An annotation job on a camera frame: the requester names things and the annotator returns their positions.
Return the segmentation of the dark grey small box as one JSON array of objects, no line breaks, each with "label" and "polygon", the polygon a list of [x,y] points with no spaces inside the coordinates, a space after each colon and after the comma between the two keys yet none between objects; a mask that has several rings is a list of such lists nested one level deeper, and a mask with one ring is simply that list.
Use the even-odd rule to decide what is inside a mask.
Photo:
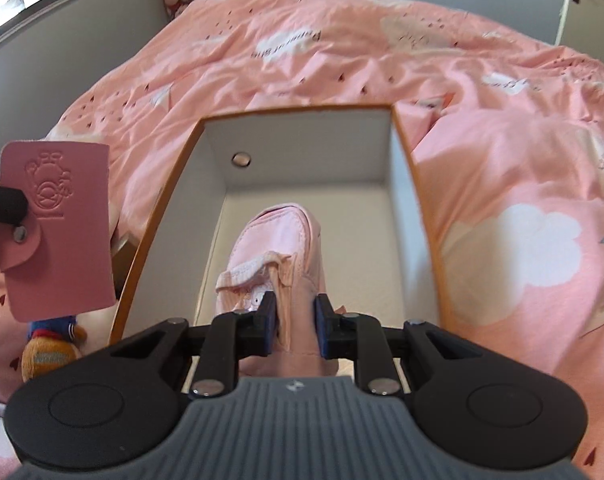
[{"label": "dark grey small box", "polygon": [[120,236],[111,246],[114,294],[120,299],[135,258],[139,240],[131,233]]}]

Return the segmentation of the orange cardboard storage box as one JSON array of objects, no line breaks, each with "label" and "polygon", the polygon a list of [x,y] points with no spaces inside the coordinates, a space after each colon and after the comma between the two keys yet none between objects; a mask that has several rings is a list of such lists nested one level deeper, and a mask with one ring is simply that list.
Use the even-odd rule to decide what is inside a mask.
[{"label": "orange cardboard storage box", "polygon": [[161,188],[113,319],[119,341],[166,318],[206,324],[274,292],[269,356],[250,377],[332,375],[314,298],[391,327],[447,305],[412,151],[436,104],[278,108],[201,119]]}]

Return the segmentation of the pink fabric pouch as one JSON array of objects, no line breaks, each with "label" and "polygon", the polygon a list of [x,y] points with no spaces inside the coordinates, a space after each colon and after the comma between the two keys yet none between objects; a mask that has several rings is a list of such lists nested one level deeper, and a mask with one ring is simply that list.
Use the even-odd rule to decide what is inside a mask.
[{"label": "pink fabric pouch", "polygon": [[254,311],[274,292],[278,327],[273,352],[250,356],[239,373],[251,377],[334,376],[336,360],[320,356],[314,299],[326,292],[320,225],[298,204],[271,206],[242,230],[216,281],[215,312]]}]

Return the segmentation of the bear plush blue outfit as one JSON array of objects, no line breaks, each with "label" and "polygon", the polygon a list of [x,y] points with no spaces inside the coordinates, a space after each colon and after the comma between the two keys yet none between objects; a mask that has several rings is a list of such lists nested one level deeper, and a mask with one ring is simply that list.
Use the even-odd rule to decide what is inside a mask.
[{"label": "bear plush blue outfit", "polygon": [[29,322],[21,357],[22,380],[29,382],[76,361],[86,338],[86,330],[74,315]]}]

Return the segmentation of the pink leather card holder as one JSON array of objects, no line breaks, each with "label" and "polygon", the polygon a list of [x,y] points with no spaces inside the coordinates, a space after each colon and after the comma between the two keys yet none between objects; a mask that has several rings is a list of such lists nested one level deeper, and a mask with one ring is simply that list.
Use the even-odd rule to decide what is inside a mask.
[{"label": "pink leather card holder", "polygon": [[29,202],[21,224],[0,223],[12,316],[26,323],[113,306],[108,145],[11,142],[0,153],[0,186]]}]

